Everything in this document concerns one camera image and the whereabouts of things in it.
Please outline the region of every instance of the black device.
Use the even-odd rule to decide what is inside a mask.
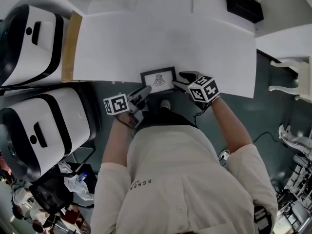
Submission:
[[[228,11],[253,23],[263,20],[261,4],[256,0],[226,0]]]

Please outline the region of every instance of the gray floor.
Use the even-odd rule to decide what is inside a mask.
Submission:
[[[263,132],[271,132],[275,140],[278,139],[278,127],[280,124],[291,125],[292,133],[297,135],[301,132],[304,136],[309,136],[312,125],[312,105],[302,100],[295,101],[294,96],[281,91],[268,91],[269,85],[282,85],[295,87],[296,73],[289,68],[277,68],[270,66],[270,61],[262,55],[257,55],[257,72],[254,98],[245,98],[222,94],[222,98],[228,103],[234,113],[246,126],[253,140]],[[93,82],[92,83],[97,99],[102,111],[102,130],[98,133],[95,144],[97,151],[89,160],[95,172],[98,172],[101,159],[113,117],[106,115],[103,99],[121,93],[129,93],[141,87],[139,83],[116,82]],[[193,115],[200,110],[190,101],[188,96],[180,92],[173,92],[163,96],[151,96],[149,98],[150,110],[157,110],[157,105],[163,98],[168,98],[172,105],[172,110],[185,116],[193,122]],[[218,128],[215,117],[211,109],[197,118],[197,125],[200,130],[212,142],[217,154],[226,148],[226,143]],[[274,185],[284,186],[290,175],[291,167],[294,167],[293,152],[296,150],[287,149],[281,143],[276,143],[270,135],[262,136],[256,143],[261,157],[267,167],[268,173]],[[86,150],[75,151],[78,162],[87,155]]]

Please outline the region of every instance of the framed picture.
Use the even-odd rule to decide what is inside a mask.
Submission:
[[[175,67],[170,67],[143,72],[141,79],[144,86],[152,87],[151,94],[171,91],[174,89],[172,81],[176,80],[176,70]]]

